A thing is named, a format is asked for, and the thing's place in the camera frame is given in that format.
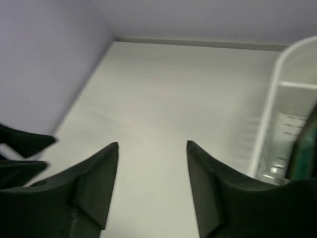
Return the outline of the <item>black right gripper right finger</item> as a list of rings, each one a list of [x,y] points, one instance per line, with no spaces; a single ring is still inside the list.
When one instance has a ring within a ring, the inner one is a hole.
[[[187,163],[202,238],[314,238],[317,181],[277,186],[220,162],[194,141]]]

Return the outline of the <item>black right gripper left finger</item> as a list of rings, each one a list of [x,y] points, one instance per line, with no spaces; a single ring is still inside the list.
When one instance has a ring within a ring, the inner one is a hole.
[[[30,186],[1,189],[2,238],[98,238],[106,228],[118,143]]]

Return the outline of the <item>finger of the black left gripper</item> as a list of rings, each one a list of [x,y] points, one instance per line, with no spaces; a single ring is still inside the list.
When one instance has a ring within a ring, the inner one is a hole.
[[[24,159],[42,152],[56,143],[51,135],[20,131],[6,125],[0,125],[0,144],[5,144]]]
[[[44,161],[1,161],[0,187],[13,188],[24,186],[47,167],[48,164]]]

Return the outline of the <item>green glazed square plate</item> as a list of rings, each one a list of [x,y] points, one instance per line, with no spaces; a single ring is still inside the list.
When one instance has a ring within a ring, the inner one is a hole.
[[[317,177],[317,108],[314,107],[297,136],[289,157],[285,178]]]

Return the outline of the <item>white plastic dish rack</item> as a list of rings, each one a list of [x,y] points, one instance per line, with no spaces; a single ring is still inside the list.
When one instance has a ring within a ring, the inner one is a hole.
[[[317,102],[317,38],[300,40],[277,58],[247,175],[279,184],[290,150]]]

